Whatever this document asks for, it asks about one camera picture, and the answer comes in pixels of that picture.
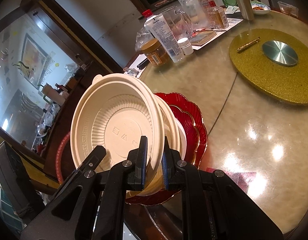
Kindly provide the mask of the steel turntable hub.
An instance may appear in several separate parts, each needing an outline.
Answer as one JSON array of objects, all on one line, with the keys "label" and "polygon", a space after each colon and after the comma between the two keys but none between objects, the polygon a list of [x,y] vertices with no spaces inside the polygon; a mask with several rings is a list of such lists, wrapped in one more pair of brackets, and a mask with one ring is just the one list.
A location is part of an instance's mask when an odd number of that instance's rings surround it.
[{"label": "steel turntable hub", "polygon": [[276,40],[264,42],[262,50],[268,59],[282,66],[292,67],[298,64],[296,51],[285,42]]}]

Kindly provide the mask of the blue patterned snack dish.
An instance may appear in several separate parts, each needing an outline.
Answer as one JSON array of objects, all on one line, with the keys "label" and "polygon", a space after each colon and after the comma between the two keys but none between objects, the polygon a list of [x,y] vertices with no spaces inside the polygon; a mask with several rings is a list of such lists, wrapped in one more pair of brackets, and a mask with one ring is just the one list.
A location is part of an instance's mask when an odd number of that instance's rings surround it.
[{"label": "blue patterned snack dish", "polygon": [[251,8],[256,15],[266,15],[271,12],[271,8],[268,5],[259,1],[252,1]]}]

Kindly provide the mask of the gold glitter turntable mat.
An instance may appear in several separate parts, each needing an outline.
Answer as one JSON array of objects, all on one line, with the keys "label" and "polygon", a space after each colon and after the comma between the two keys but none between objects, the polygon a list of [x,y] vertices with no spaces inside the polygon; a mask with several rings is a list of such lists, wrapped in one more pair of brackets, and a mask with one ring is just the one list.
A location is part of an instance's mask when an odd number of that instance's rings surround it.
[{"label": "gold glitter turntable mat", "polygon": [[[258,43],[237,52],[237,48],[257,37]],[[298,55],[298,64],[286,67],[268,59],[262,44],[271,40],[291,46]],[[234,37],[229,55],[237,71],[260,91],[281,101],[308,105],[308,47],[297,38],[274,29],[251,29]]]}]

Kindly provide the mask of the gold pen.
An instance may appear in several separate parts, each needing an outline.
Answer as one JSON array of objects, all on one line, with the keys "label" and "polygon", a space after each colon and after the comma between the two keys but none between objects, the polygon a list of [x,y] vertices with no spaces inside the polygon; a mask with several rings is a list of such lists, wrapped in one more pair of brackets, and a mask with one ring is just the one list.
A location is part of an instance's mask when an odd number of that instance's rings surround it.
[{"label": "gold pen", "polygon": [[258,43],[260,41],[260,37],[257,37],[255,39],[253,39],[252,41],[247,42],[246,44],[240,46],[239,48],[237,48],[237,52],[241,53],[244,50],[246,50],[247,48],[251,47],[252,45]]}]

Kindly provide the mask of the small clear plastic box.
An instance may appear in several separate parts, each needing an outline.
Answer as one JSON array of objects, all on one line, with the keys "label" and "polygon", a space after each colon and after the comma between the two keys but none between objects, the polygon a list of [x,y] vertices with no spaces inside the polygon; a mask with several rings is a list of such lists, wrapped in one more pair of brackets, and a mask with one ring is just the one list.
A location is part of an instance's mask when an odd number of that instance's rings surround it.
[{"label": "small clear plastic box", "polygon": [[277,2],[280,8],[280,11],[286,15],[292,16],[294,18],[298,18],[299,9],[291,4],[278,1]]}]

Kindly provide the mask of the large red glass plate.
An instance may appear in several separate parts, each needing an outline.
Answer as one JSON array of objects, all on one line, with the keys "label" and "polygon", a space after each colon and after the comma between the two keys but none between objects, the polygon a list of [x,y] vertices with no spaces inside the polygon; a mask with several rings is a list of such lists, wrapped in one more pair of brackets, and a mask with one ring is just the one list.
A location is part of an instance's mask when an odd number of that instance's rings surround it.
[{"label": "large red glass plate", "polygon": [[[180,93],[156,93],[155,95],[168,104],[175,118],[182,124],[187,139],[187,149],[183,159],[198,167],[207,148],[208,139],[199,107]],[[126,202],[128,204],[153,206],[163,204],[175,194],[176,191],[162,189],[150,196],[127,198]]]}]

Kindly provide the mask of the small book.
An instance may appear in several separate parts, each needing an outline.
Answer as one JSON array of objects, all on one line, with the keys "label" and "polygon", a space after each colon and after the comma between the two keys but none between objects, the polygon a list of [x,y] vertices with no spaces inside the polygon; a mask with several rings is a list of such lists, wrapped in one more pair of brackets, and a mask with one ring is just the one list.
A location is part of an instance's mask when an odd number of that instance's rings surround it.
[{"label": "small book", "polygon": [[216,32],[214,30],[200,30],[193,33],[190,43],[193,46],[202,46],[215,36]]}]

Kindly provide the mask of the cream ribbed plastic bowl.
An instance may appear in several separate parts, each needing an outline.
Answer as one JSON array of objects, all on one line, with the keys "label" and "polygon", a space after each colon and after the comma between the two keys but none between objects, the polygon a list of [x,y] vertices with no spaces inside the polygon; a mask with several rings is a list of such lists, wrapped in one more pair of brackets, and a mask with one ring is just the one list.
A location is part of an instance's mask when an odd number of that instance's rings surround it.
[{"label": "cream ribbed plastic bowl", "polygon": [[175,116],[169,105],[162,98],[155,95],[155,99],[157,100],[162,113],[164,133],[168,139],[169,146],[171,149],[177,150],[179,153],[181,153],[182,145]]}]

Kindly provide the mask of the small white pill jar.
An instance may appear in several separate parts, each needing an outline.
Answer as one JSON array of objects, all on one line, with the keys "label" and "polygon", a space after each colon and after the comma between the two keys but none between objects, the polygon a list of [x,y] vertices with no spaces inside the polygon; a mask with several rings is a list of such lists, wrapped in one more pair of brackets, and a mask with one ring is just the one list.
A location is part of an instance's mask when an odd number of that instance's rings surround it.
[{"label": "small white pill jar", "polygon": [[191,55],[194,52],[193,47],[187,37],[180,38],[177,43],[185,56]]}]

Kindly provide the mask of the peanut butter jar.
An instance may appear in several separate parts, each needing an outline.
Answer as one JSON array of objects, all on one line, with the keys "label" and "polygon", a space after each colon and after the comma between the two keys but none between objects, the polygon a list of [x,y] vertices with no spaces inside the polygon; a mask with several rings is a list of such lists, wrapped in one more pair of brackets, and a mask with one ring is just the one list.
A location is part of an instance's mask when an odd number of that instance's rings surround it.
[{"label": "peanut butter jar", "polygon": [[170,59],[164,47],[156,38],[146,42],[140,50],[153,66],[166,64]]}]

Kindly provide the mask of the glass beer mug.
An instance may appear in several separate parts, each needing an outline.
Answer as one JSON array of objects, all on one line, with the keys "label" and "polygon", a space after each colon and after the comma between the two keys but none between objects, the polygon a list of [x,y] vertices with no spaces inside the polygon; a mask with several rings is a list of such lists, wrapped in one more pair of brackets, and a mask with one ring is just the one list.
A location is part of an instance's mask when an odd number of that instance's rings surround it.
[{"label": "glass beer mug", "polygon": [[169,7],[161,12],[176,40],[191,38],[193,27],[189,16],[179,7]]}]

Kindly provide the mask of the red plate with sticker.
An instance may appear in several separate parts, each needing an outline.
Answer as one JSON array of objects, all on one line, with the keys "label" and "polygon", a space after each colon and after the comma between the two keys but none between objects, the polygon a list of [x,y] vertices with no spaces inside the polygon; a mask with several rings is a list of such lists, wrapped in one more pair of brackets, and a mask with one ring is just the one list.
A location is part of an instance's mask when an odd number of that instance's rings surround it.
[{"label": "red plate with sticker", "polygon": [[180,110],[176,106],[171,105],[170,108],[175,118],[182,124],[187,136],[187,150],[184,160],[194,164],[200,142],[200,136],[195,127],[194,119],[189,113]]}]

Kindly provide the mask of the clear bottle red cap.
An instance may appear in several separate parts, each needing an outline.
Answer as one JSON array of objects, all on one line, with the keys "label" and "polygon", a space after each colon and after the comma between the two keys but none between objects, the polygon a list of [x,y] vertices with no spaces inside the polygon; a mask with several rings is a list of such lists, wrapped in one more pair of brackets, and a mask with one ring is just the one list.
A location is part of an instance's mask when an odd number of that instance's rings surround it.
[{"label": "clear bottle red cap", "polygon": [[150,9],[142,12],[146,18],[144,27],[161,43],[174,63],[183,59],[183,52],[176,38],[162,14],[154,15]]}]

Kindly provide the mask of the white foam bowl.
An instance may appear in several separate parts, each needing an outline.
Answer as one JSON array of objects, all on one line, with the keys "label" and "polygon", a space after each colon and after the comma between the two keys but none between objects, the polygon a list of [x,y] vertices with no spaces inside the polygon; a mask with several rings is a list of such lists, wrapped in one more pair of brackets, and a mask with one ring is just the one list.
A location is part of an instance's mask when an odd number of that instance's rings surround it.
[{"label": "white foam bowl", "polygon": [[180,138],[180,146],[181,149],[179,151],[182,160],[185,159],[185,155],[186,155],[186,150],[187,150],[187,136],[185,134],[185,130],[182,126],[182,124],[175,119],[176,123],[177,123],[177,127],[178,127],[178,131],[179,131],[179,138]]}]

